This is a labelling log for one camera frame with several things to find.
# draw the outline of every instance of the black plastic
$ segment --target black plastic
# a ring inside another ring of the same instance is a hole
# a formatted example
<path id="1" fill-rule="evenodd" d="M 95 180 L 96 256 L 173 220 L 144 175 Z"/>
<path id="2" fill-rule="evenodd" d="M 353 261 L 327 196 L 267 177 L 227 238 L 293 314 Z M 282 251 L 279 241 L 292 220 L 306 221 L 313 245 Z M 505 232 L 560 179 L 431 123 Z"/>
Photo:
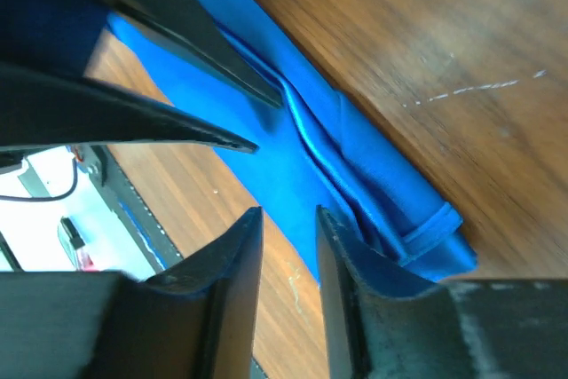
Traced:
<path id="1" fill-rule="evenodd" d="M 250 375 L 262 211 L 146 283 L 118 272 L 0 273 L 0 376 Z"/>
<path id="2" fill-rule="evenodd" d="M 176 108 L 84 78 L 0 62 L 0 153 L 88 142 L 256 145 Z"/>
<path id="3" fill-rule="evenodd" d="M 318 208 L 332 379 L 568 376 L 566 280 L 438 285 L 392 263 Z"/>
<path id="4" fill-rule="evenodd" d="M 0 175 L 21 169 L 23 160 L 22 152 L 0 153 Z"/>
<path id="5" fill-rule="evenodd" d="M 12 248 L 2 233 L 0 233 L 0 253 L 4 256 L 13 271 L 24 271 L 20 265 L 20 261 L 18 261 L 18 258 L 14 255 Z"/>
<path id="6" fill-rule="evenodd" d="M 80 77 L 109 12 L 99 0 L 0 0 L 0 60 Z"/>
<path id="7" fill-rule="evenodd" d="M 280 93 L 233 49 L 197 0 L 100 1 L 180 58 L 273 107 L 282 105 Z"/>

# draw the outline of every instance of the black cable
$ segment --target black cable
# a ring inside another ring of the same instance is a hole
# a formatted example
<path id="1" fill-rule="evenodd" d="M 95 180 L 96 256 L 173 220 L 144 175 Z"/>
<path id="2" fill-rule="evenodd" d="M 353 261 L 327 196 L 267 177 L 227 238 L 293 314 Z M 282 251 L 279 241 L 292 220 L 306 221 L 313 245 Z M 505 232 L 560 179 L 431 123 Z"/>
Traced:
<path id="1" fill-rule="evenodd" d="M 46 203 L 48 201 L 60 201 L 66 199 L 75 191 L 78 181 L 79 174 L 77 172 L 77 161 L 73 159 L 73 183 L 71 184 L 71 188 L 69 188 L 63 194 L 53 197 L 16 197 L 12 195 L 0 195 L 0 201 L 25 201 L 28 203 Z"/>

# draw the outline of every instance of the wooden floor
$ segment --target wooden floor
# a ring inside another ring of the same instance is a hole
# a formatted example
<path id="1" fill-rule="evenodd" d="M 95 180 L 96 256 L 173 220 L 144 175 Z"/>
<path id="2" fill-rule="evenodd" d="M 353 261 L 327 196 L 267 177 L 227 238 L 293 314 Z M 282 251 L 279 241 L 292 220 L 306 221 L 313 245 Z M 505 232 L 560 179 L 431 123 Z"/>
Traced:
<path id="1" fill-rule="evenodd" d="M 568 0 L 257 0 L 465 218 L 480 277 L 568 276 Z M 159 98 L 120 44 L 98 78 Z M 207 148 L 114 153 L 185 252 L 254 200 Z M 327 377 L 316 283 L 266 221 L 255 355 Z"/>

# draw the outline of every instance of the scratch on wood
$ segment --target scratch on wood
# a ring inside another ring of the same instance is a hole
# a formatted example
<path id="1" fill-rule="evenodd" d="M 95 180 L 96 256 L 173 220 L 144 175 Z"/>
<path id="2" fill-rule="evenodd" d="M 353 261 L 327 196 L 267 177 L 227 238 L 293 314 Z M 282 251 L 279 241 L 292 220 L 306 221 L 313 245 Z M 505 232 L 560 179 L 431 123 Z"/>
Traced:
<path id="1" fill-rule="evenodd" d="M 540 77 L 543 77 L 547 74 L 547 70 L 540 70 L 537 71 L 536 73 L 534 73 L 534 75 L 532 75 L 533 79 L 538 79 Z M 508 86 L 513 86 L 517 83 L 520 83 L 520 79 L 513 79 L 513 80 L 508 80 L 507 82 L 498 82 L 498 83 L 486 83 L 486 84 L 480 84 L 478 86 L 467 86 L 465 88 L 460 88 L 460 89 L 456 89 L 454 91 L 448 92 L 448 93 L 443 93 L 441 95 L 437 95 L 436 97 L 432 97 L 428 99 L 428 102 L 432 102 L 432 101 L 436 101 L 438 99 L 444 99 L 444 98 L 449 98 L 452 95 L 459 95 L 461 93 L 464 92 L 471 92 L 471 91 L 489 91 L 491 89 L 501 89 L 501 88 L 506 88 Z M 422 102 L 421 101 L 415 101 L 414 102 L 417 106 L 421 105 Z M 407 104 L 402 104 L 402 106 L 404 108 L 407 108 L 408 105 Z"/>
<path id="2" fill-rule="evenodd" d="M 294 295 L 294 306 L 296 307 L 296 311 L 298 311 L 298 314 L 302 316 L 305 323 L 309 326 L 310 322 L 308 321 L 307 317 L 304 314 L 304 311 L 302 310 L 302 307 L 300 306 L 300 294 L 296 287 L 296 280 L 300 278 L 300 268 L 294 267 L 290 262 L 287 262 L 287 264 L 290 268 L 292 268 L 292 270 L 294 270 L 294 275 L 288 277 L 288 284 L 292 289 L 292 295 Z"/>

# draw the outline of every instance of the blue strap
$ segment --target blue strap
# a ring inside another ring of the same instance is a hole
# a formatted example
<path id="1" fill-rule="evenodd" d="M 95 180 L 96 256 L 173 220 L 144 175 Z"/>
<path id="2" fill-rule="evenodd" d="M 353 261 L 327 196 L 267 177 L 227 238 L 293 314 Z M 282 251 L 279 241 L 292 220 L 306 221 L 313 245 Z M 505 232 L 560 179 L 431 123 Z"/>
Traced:
<path id="1" fill-rule="evenodd" d="M 119 18 L 113 29 L 176 107 L 259 145 L 255 155 L 217 153 L 316 278 L 317 205 L 330 209 L 354 238 L 424 278 L 475 267 L 475 253 L 457 233 L 460 215 L 253 0 L 199 1 L 233 47 L 282 91 L 284 108 L 247 98 Z"/>

